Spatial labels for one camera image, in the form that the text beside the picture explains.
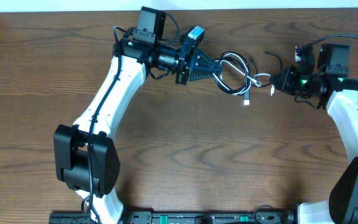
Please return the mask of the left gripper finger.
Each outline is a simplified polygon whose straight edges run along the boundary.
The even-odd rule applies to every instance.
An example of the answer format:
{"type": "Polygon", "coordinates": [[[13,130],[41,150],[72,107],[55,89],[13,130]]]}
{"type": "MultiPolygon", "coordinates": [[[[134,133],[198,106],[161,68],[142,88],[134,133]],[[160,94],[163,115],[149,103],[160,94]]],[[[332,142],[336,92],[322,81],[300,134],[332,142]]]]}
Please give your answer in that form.
{"type": "Polygon", "coordinates": [[[222,66],[209,58],[201,49],[195,48],[193,52],[193,74],[212,75],[221,73],[222,66]]]}
{"type": "Polygon", "coordinates": [[[188,74],[188,81],[194,82],[206,78],[212,78],[213,74],[221,73],[221,69],[212,69],[212,70],[200,70],[200,69],[192,69],[188,74]]]}

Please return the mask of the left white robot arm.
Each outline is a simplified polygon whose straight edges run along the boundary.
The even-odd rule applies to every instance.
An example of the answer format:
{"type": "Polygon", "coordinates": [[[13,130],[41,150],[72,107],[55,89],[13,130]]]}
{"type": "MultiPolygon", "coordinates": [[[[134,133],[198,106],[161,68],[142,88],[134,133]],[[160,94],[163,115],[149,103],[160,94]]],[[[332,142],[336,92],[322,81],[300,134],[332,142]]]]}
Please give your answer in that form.
{"type": "Polygon", "coordinates": [[[204,30],[192,27],[180,46],[162,40],[167,13],[143,7],[136,27],[124,31],[113,47],[111,66],[100,89],[71,126],[59,125],[53,136],[57,179],[82,197],[73,223],[118,223],[124,210],[114,189],[120,162],[114,137],[135,92],[152,69],[174,74],[177,84],[210,78],[222,66],[199,48],[204,30]]]}

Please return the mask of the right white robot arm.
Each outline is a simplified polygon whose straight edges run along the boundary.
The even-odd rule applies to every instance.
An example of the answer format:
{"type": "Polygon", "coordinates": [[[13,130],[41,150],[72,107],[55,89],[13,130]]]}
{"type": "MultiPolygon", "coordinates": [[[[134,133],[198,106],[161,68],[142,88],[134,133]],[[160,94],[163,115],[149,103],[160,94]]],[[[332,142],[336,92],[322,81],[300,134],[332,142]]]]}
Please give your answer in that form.
{"type": "Polygon", "coordinates": [[[269,79],[299,103],[318,98],[316,108],[333,119],[349,162],[327,200],[299,204],[287,223],[358,223],[358,79],[349,78],[349,51],[347,45],[323,44],[315,58],[311,47],[297,47],[297,66],[269,79]]]}

